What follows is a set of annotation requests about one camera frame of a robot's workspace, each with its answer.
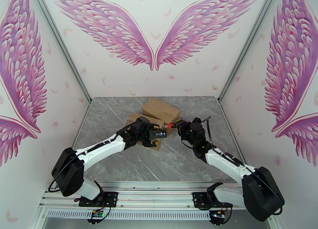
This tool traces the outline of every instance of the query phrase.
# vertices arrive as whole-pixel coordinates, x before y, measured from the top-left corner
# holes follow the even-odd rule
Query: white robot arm
[[[181,140],[192,145],[189,148],[193,149],[197,158],[219,168],[237,182],[234,186],[224,186],[220,182],[210,186],[207,189],[209,205],[204,204],[205,209],[223,202],[230,203],[246,208],[259,221],[280,214],[285,201],[271,173],[264,167],[254,168],[246,165],[231,154],[218,149],[212,143],[208,119],[204,121],[207,121],[209,142],[202,126],[204,121],[199,118],[192,122],[178,120],[174,124],[165,125],[166,128],[178,129]]]
[[[52,170],[54,180],[48,191],[61,191],[63,196],[78,194],[93,201],[98,195],[103,194],[103,190],[96,181],[92,182],[84,177],[86,170],[102,159],[134,146],[137,142],[142,142],[145,147],[155,147],[156,139],[166,137],[166,131],[159,129],[159,125],[152,124],[141,116],[136,122],[97,144],[76,151],[69,147],[62,152]],[[54,181],[59,187],[58,190],[51,190]]]

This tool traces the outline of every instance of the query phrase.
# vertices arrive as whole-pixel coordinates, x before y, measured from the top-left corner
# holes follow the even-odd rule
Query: cable
[[[109,213],[111,212],[111,208],[112,208],[112,207],[111,207],[111,205],[109,204],[109,211],[108,211],[107,215],[106,215],[101,221],[103,221],[103,220],[109,215]]]
[[[100,212],[102,209],[104,209],[105,208],[105,201],[103,202],[103,206],[102,206],[102,208],[101,209],[97,209],[97,210],[93,210],[93,212],[91,213],[91,220],[93,219],[93,216],[94,216],[94,214],[96,213],[96,212]]]
[[[231,211],[230,211],[230,216],[226,219],[226,221],[222,225],[227,223],[230,220],[231,216],[232,216],[232,207],[231,207]]]
[[[264,180],[262,180],[256,173],[254,173],[252,170],[250,170],[247,166],[245,166],[245,168],[250,171],[256,178],[258,178],[264,185],[266,185],[266,187],[273,193],[273,195],[276,197],[278,203],[281,205],[279,212],[278,213],[274,213],[273,215],[280,215],[283,212],[283,203],[281,201],[281,199],[277,196],[277,194],[264,182]]]
[[[48,191],[50,193],[53,193],[53,192],[58,192],[58,191],[61,191],[60,189],[57,189],[57,190],[51,190],[51,187],[53,185],[53,183],[56,181],[56,179],[60,176],[60,174],[63,172],[63,170],[74,160],[76,159],[78,156],[82,155],[82,154],[85,154],[85,152],[81,152],[80,154],[76,155],[75,157],[73,157],[71,160],[68,161],[68,163],[66,163],[66,165],[64,165],[64,167],[60,170],[60,172],[57,174],[57,176],[53,179],[53,181],[50,183],[49,187],[48,187]]]
[[[221,204],[220,208],[221,208],[221,211],[223,211],[222,204]],[[223,211],[223,212],[227,212],[227,210],[228,210],[228,207],[226,207],[226,211]]]
[[[181,140],[181,143],[182,143],[184,146],[186,146],[186,147],[188,147],[188,148],[190,148],[190,149],[193,149],[193,147],[190,147],[190,146],[186,145],[182,140]]]
[[[204,121],[206,121],[206,128],[207,128],[207,134],[209,135],[209,140],[210,140],[210,144],[211,144],[211,148],[214,152],[216,152],[218,155],[221,155],[220,152],[216,151],[215,148],[216,146],[213,144],[212,142],[212,136],[211,136],[211,131],[210,131],[210,123],[209,123],[209,119],[211,118],[211,116],[209,116],[208,118],[206,118]]]

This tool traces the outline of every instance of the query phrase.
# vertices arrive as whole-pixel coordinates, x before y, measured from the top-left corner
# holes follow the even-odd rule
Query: gray marble table
[[[221,110],[214,97],[160,97],[181,110],[181,118],[193,120],[211,116],[212,139],[221,150],[238,156]],[[140,113],[149,97],[98,97],[93,99],[75,149],[104,140],[122,128],[130,113]],[[181,144],[177,132],[164,139],[160,151],[140,145],[96,163],[85,176],[91,180],[123,181],[211,181],[229,182],[218,168],[196,158]]]

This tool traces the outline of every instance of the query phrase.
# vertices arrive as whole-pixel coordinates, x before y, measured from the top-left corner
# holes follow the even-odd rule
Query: pink feather
[[[318,113],[294,119],[280,130],[275,137],[286,135],[293,139],[296,153],[314,166],[318,164]]]
[[[12,158],[12,155],[17,156],[18,146],[22,139],[26,137],[37,138],[31,129],[25,126],[25,124],[19,122],[10,117],[0,115],[0,166],[8,159]]]
[[[256,0],[201,0],[178,15],[155,54],[156,70],[177,65],[216,40],[236,23]]]
[[[133,17],[107,0],[58,0],[62,13],[95,42],[123,61],[146,63],[153,70],[153,52]]]
[[[11,0],[0,26],[0,80],[18,117],[36,132],[47,102],[40,42],[29,0]]]
[[[267,58],[267,110],[276,116],[272,131],[297,113],[317,71],[318,31],[304,0],[283,0],[274,17]]]

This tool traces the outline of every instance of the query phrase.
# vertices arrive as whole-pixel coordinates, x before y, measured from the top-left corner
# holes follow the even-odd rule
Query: black mounting plate
[[[89,200],[81,196],[79,200],[79,207],[116,207],[118,198],[118,192],[107,192],[100,193],[94,200]]]
[[[231,208],[233,207],[230,203],[222,203],[218,200],[211,202],[207,197],[207,192],[193,192],[192,193],[193,203],[195,208],[208,209],[208,208]]]

